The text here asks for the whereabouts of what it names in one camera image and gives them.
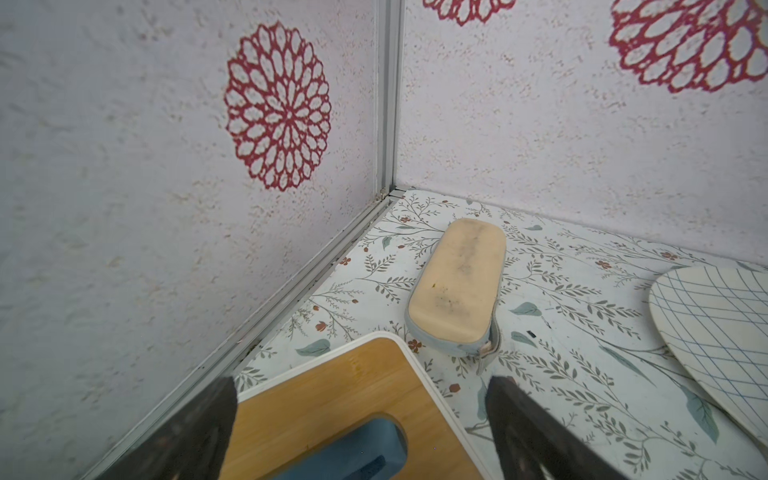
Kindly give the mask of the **yellow tray with blue item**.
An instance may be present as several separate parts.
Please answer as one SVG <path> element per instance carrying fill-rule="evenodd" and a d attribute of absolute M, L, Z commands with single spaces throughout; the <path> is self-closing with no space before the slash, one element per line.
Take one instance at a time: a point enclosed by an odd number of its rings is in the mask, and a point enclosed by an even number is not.
<path fill-rule="evenodd" d="M 406 343 L 374 332 L 238 395 L 223 479 L 268 479 L 364 423 L 401 431 L 399 479 L 489 479 L 458 418 Z"/>

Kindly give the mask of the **plaid beige plate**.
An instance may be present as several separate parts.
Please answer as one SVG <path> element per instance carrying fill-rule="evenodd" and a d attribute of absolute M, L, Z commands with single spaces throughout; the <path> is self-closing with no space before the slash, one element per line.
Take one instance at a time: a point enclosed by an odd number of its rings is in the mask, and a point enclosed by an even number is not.
<path fill-rule="evenodd" d="M 651 285 L 652 321 L 688 374 L 767 446 L 767 273 L 685 267 Z"/>

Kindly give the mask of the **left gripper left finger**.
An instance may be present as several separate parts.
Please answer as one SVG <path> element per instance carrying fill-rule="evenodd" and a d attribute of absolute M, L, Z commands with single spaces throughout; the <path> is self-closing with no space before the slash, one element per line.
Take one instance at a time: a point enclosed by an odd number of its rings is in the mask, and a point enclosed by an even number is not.
<path fill-rule="evenodd" d="M 234 380 L 220 377 L 99 477 L 217 480 L 232 436 L 237 408 Z"/>

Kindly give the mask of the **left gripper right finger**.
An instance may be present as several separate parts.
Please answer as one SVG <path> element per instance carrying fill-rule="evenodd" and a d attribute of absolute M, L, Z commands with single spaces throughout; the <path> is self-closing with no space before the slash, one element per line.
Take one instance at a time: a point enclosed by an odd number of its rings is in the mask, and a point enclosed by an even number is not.
<path fill-rule="evenodd" d="M 622 479 L 509 377 L 490 379 L 484 405 L 506 479 Z"/>

